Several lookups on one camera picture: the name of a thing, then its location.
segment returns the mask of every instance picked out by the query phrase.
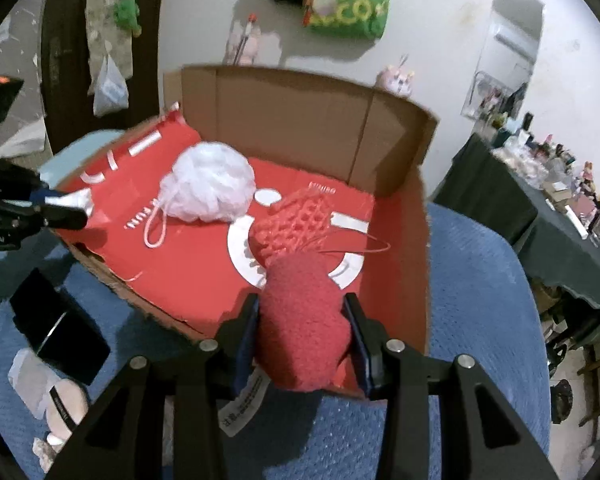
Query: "fabric tag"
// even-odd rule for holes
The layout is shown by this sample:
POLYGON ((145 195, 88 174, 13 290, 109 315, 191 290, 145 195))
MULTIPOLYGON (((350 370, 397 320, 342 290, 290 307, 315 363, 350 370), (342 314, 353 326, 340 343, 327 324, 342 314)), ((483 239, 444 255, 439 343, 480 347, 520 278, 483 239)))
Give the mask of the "fabric tag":
POLYGON ((56 390, 55 386, 49 390, 49 395, 56 406, 56 410, 58 410, 58 413, 60 414, 60 418, 62 418, 62 421, 66 424, 67 429, 73 433, 78 425, 71 418, 71 415, 69 415, 69 412, 62 403, 62 399, 60 399, 60 395, 58 395, 58 390, 56 390))
POLYGON ((253 418, 262 404, 270 382, 269 376, 262 368, 256 366, 240 395, 218 410, 218 423, 227 436, 238 434, 253 418))

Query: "blue mat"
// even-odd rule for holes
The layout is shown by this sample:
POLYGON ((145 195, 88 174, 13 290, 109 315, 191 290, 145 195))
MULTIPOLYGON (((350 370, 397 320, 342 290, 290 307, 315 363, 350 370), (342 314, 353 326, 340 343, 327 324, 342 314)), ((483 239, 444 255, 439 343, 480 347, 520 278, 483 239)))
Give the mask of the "blue mat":
MULTIPOLYGON (((436 205, 430 214, 430 354, 451 360, 474 355, 512 403, 544 452, 549 448, 549 377, 538 314, 522 267, 492 231, 436 205)), ((26 346, 15 329, 8 297, 34 268, 63 286, 99 325, 111 354, 88 388, 96 399, 133 355, 177 354, 184 338, 147 320, 77 264, 49 233, 0 255, 0 432, 23 471, 42 480, 33 438, 45 435, 7 380, 26 346)), ((383 403, 322 392, 270 388, 260 411, 235 438, 224 439, 232 480, 372 480, 384 427, 383 403)), ((430 403, 430 478, 440 478, 438 406, 430 403)))

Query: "stuffed toy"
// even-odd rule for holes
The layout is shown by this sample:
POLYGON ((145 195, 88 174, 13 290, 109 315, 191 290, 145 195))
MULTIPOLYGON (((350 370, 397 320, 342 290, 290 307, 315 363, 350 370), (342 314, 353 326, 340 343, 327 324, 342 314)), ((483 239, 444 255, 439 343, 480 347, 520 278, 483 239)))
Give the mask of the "stuffed toy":
POLYGON ((142 27, 138 24, 140 7, 136 0, 119 0, 113 8, 116 25, 122 30, 129 30, 137 38, 142 34, 142 27))
POLYGON ((408 56, 402 56, 400 65, 388 65, 378 74, 376 86, 382 88, 400 97, 409 97, 411 95, 411 83, 413 81, 413 72, 405 72, 402 68, 407 61, 408 56))
POLYGON ((234 23, 234 30, 226 42, 224 62, 232 65, 252 65, 258 54, 260 27, 256 25, 256 15, 251 14, 244 31, 239 23, 234 23))

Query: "plastic bag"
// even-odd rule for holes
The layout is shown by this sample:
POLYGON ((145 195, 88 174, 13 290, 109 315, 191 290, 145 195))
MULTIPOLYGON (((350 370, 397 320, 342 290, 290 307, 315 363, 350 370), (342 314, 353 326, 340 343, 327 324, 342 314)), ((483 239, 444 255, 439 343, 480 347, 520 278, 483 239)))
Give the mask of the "plastic bag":
POLYGON ((111 56, 102 60, 93 96, 93 115, 102 117, 129 108, 129 90, 125 78, 111 56))
POLYGON ((31 348, 23 348, 13 359, 8 379, 33 416, 42 420, 51 402, 48 392, 60 377, 31 348))
POLYGON ((247 213, 256 182, 245 156, 222 142, 199 142, 180 154, 173 171, 160 181, 158 203, 144 226, 144 243, 162 245, 167 215, 185 222, 233 222, 247 213), (162 231, 155 244, 148 240, 150 226, 162 209, 162 231))

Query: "red fuzzy plush toy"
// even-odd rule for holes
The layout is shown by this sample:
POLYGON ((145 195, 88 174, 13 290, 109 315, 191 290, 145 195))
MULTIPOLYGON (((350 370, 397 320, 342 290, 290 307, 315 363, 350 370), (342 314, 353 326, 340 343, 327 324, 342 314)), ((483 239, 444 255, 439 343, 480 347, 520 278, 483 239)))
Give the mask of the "red fuzzy plush toy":
POLYGON ((269 216, 250 229, 251 252, 267 267, 256 358, 273 383, 287 390, 327 387, 349 347, 342 291, 317 252, 332 213, 329 196, 302 189, 273 204, 269 216))
POLYGON ((342 291, 318 253, 280 256, 260 295, 256 359, 273 383, 312 392, 327 387, 349 348, 342 291))

